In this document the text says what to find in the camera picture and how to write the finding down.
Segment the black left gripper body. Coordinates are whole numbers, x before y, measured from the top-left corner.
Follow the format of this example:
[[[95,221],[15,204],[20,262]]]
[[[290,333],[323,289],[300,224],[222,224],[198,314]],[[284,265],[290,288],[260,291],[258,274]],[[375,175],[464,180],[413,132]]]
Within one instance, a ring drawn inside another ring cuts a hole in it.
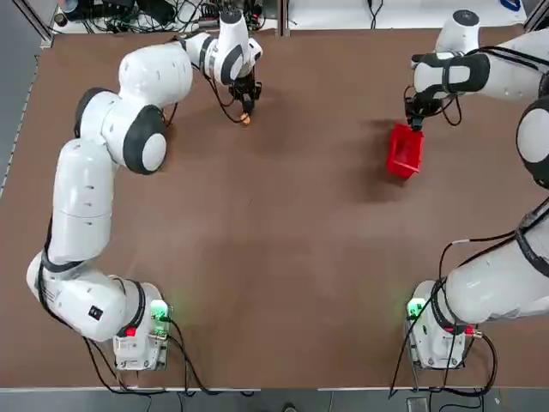
[[[240,77],[228,87],[229,94],[240,102],[259,100],[262,92],[262,82],[254,75]]]

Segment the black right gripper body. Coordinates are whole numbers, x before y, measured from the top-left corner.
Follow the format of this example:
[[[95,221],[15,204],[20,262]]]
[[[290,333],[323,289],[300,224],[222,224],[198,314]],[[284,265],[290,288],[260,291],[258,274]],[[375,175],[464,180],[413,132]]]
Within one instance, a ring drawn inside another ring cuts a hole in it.
[[[417,93],[414,87],[405,88],[403,99],[407,120],[431,117],[434,113],[434,99]]]

